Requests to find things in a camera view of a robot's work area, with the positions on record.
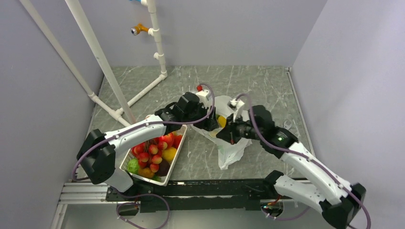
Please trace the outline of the white plastic bag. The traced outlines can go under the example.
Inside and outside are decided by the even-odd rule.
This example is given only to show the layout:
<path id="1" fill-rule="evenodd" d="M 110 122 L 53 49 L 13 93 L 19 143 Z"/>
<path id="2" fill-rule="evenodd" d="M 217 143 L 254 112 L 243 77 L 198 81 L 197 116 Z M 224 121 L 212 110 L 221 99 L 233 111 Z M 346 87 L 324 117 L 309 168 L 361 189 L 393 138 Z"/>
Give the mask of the white plastic bag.
<path id="1" fill-rule="evenodd" d="M 227 106 L 227 103 L 231 100 L 231 97 L 227 95 L 220 95 L 215 97 L 215 114 L 227 118 L 232 114 L 232 110 Z M 252 144 L 249 139 L 242 138 L 234 145 L 225 142 L 217 138 L 215 135 L 222 129 L 221 127 L 213 131 L 205 131 L 198 129 L 197 127 L 191 125 L 193 130 L 202 136 L 206 137 L 208 140 L 212 141 L 218 149 L 218 166 L 221 170 L 228 169 L 228 166 L 239 161 L 244 155 L 244 150 L 246 147 Z"/>

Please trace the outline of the red lychee bunch fake fruit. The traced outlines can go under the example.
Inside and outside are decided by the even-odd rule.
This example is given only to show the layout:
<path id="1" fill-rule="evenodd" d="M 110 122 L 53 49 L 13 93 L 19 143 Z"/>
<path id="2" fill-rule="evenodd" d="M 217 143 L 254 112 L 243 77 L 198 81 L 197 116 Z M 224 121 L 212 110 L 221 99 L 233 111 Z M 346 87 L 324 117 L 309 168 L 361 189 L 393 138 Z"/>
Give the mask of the red lychee bunch fake fruit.
<path id="1" fill-rule="evenodd" d="M 140 168 L 149 167 L 151 171 L 156 173 L 163 159 L 161 157 L 162 150 L 159 142 L 152 139 L 132 147 L 130 152 L 139 161 Z"/>

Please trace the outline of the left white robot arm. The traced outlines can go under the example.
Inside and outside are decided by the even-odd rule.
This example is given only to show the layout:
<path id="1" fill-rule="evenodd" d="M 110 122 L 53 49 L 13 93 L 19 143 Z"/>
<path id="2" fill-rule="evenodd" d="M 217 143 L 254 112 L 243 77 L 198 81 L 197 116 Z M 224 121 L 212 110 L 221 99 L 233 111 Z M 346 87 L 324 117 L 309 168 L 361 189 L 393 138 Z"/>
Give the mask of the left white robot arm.
<path id="1" fill-rule="evenodd" d="M 177 102 L 157 110 L 148 118 L 116 131 L 91 131 L 76 158 L 92 184 L 106 183 L 118 190 L 124 200 L 137 194 L 133 178 L 115 165 L 116 156 L 147 140 L 181 129 L 183 125 L 201 125 L 208 129 L 214 118 L 214 95 L 209 90 L 186 92 Z"/>

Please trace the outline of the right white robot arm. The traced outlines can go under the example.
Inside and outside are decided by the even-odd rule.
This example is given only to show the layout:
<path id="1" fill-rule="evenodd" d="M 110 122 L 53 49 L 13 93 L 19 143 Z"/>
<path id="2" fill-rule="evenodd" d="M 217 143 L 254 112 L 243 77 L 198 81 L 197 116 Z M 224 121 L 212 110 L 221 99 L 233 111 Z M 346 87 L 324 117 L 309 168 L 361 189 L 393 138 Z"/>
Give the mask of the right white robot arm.
<path id="1" fill-rule="evenodd" d="M 289 130 L 276 126 L 271 113 L 262 105 L 249 109 L 254 120 L 244 120 L 243 110 L 229 104 L 232 113 L 225 127 L 216 135 L 230 144 L 242 138 L 257 140 L 262 148 L 302 174 L 310 184 L 298 182 L 280 171 L 272 171 L 263 180 L 263 192 L 293 198 L 319 212 L 335 229 L 345 229 L 364 207 L 366 188 L 352 184 L 326 168 Z"/>

